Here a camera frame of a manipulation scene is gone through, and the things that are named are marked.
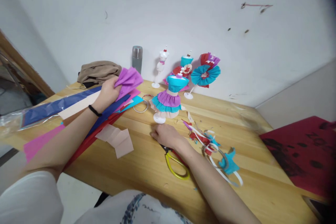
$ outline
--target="hand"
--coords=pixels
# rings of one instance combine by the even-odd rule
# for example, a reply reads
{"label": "hand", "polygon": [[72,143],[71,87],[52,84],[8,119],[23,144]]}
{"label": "hand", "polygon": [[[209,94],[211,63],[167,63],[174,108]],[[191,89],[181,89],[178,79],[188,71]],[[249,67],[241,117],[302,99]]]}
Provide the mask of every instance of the hand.
{"label": "hand", "polygon": [[158,124],[154,126],[154,131],[150,133],[159,144],[179,151],[179,147],[189,145],[187,139],[181,136],[177,130],[168,124]]}
{"label": "hand", "polygon": [[114,87],[117,80],[118,77],[115,76],[103,83],[98,98],[92,104],[92,107],[98,113],[102,113],[108,106],[110,106],[118,98],[121,85],[117,86],[116,88]]}

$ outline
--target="metal thermos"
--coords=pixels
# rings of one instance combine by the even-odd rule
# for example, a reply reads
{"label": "metal thermos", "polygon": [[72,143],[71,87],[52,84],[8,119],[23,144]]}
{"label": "metal thermos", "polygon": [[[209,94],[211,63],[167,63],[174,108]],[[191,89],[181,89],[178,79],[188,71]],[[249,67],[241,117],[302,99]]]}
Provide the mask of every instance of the metal thermos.
{"label": "metal thermos", "polygon": [[132,50],[132,67],[134,67],[141,74],[141,65],[142,65],[142,47],[133,46]]}

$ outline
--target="wooden door frame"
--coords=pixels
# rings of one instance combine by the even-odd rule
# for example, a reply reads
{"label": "wooden door frame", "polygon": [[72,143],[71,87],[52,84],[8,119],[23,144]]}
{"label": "wooden door frame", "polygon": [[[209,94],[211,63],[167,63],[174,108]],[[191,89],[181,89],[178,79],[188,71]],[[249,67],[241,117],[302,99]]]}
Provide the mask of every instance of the wooden door frame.
{"label": "wooden door frame", "polygon": [[28,64],[27,61],[18,53],[18,51],[7,40],[3,32],[0,30],[0,50],[4,56],[11,61],[31,82],[47,97],[54,95],[49,85],[41,78],[41,76]]}

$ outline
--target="white sleeve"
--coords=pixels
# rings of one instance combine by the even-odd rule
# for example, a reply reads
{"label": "white sleeve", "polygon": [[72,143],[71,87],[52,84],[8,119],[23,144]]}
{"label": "white sleeve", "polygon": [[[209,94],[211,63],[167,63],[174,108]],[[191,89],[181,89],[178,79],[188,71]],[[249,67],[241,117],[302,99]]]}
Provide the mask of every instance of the white sleeve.
{"label": "white sleeve", "polygon": [[54,176],[38,171],[21,178],[0,196],[0,223],[60,224],[63,205]]}

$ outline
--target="plastic bag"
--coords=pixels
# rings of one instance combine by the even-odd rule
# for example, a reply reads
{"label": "plastic bag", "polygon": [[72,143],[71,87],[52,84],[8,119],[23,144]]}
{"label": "plastic bag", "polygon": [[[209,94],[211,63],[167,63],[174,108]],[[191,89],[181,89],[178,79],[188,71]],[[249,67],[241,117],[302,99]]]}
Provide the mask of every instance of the plastic bag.
{"label": "plastic bag", "polygon": [[87,96],[101,90],[101,86],[73,94],[50,103],[37,105],[31,108],[19,110],[0,117],[0,137],[7,137],[8,134],[26,128],[41,125],[64,109]]}

